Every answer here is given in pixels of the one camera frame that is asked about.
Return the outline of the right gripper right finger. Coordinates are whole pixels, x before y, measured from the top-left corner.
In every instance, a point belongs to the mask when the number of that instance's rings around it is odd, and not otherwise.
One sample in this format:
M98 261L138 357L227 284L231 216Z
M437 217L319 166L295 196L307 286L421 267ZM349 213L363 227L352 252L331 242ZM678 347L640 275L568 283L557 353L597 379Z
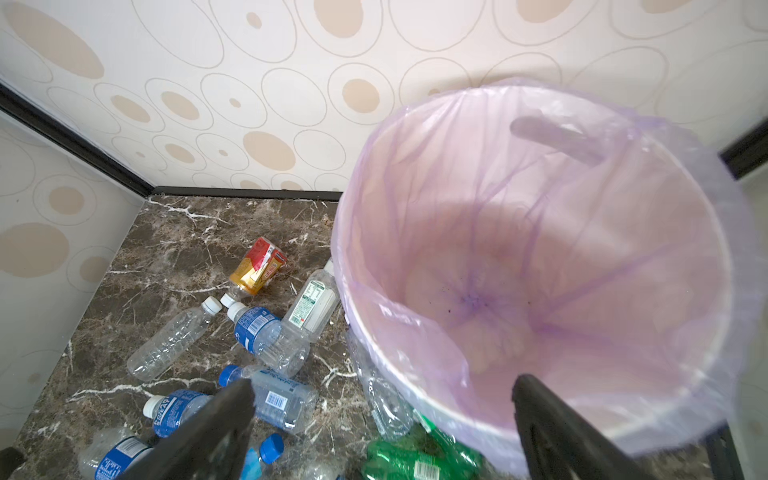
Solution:
M512 402L531 478L652 477L535 376L516 379Z

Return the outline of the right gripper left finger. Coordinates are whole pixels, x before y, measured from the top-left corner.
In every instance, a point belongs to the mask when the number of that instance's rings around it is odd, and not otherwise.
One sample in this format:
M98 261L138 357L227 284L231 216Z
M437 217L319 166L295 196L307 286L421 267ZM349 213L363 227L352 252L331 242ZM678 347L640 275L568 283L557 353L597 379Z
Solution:
M120 479L239 479L255 414L250 380L224 387Z

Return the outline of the crushed bottle blue label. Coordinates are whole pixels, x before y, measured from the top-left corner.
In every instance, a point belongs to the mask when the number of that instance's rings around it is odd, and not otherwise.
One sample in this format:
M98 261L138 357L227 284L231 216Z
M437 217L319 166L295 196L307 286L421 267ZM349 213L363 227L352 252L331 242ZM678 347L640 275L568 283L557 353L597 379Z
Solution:
M83 479L115 479L152 450L127 427L102 429L79 453L79 472Z

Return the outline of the clear unlabelled bottle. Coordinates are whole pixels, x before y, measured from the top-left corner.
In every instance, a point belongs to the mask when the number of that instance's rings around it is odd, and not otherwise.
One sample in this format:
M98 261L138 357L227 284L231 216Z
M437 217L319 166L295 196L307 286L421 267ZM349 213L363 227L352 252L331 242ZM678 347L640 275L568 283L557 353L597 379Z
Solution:
M128 371L142 382L161 376L208 330L223 305L209 296L199 306L177 314L127 361Z

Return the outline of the clear bottle blue label white cap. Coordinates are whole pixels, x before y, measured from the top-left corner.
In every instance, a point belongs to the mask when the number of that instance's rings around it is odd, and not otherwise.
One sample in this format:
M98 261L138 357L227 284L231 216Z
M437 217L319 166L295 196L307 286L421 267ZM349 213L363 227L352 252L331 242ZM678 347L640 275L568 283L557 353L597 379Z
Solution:
M234 323L234 336L249 353L268 368L294 377L305 364L310 342L263 307L249 308L229 294L221 299Z

